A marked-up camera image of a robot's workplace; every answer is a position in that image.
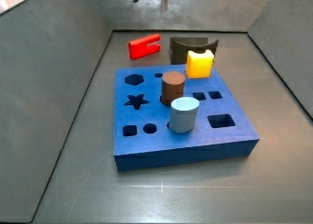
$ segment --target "light blue cylinder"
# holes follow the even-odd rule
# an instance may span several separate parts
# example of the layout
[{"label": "light blue cylinder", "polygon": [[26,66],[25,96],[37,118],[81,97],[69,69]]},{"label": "light blue cylinder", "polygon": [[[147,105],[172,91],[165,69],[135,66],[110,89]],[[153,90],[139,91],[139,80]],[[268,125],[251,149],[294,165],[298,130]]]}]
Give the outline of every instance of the light blue cylinder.
[{"label": "light blue cylinder", "polygon": [[171,102],[168,129],[175,133],[188,132],[195,123],[199,101],[192,97],[180,97]]}]

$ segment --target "foam block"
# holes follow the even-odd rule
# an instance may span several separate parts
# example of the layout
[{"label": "foam block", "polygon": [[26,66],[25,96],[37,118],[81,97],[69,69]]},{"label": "foam block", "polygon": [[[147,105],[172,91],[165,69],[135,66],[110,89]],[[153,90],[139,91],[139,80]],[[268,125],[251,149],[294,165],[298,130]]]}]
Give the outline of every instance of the foam block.
[{"label": "foam block", "polygon": [[189,79],[205,78],[209,76],[209,71],[213,62],[213,55],[209,50],[204,53],[188,51],[185,74]]},{"label": "foam block", "polygon": [[[209,78],[185,79],[183,96],[199,100],[193,128],[167,128],[169,107],[160,103],[161,74],[185,65],[117,69],[114,74],[113,157],[118,171],[247,156],[259,140],[215,69]],[[141,77],[136,85],[126,77]],[[128,96],[140,97],[126,104]]]}]

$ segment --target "red block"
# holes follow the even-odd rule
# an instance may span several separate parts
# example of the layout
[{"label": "red block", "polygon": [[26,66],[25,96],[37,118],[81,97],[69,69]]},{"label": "red block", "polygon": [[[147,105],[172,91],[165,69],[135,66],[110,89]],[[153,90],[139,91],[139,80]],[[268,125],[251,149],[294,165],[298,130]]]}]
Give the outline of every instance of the red block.
[{"label": "red block", "polygon": [[130,59],[139,59],[151,53],[160,51],[160,45],[152,44],[148,45],[148,43],[155,42],[160,40],[160,35],[153,34],[151,36],[135,39],[128,42],[128,50],[129,50],[129,58]]}]

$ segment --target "gray floor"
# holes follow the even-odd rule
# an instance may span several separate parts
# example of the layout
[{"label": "gray floor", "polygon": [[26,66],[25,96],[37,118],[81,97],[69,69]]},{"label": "gray floor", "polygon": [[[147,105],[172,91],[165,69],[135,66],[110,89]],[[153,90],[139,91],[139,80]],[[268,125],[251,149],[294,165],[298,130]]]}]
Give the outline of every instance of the gray floor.
[{"label": "gray floor", "polygon": [[[34,223],[311,222],[313,128],[246,34],[161,33],[161,51],[130,61],[114,32],[81,103]],[[168,64],[168,38],[220,40],[215,68],[260,136],[248,158],[117,173],[113,70]]]}]

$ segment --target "cylinder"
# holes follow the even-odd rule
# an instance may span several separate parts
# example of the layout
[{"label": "cylinder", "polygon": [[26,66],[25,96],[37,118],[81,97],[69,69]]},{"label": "cylinder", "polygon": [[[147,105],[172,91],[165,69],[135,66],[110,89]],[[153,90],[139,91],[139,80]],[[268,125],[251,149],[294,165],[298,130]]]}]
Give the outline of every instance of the cylinder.
[{"label": "cylinder", "polygon": [[163,74],[160,101],[164,105],[169,106],[171,101],[181,97],[184,80],[184,75],[176,71],[168,71]]},{"label": "cylinder", "polygon": [[171,102],[168,129],[175,133],[188,132],[195,123],[199,101],[192,97],[180,97]]}]

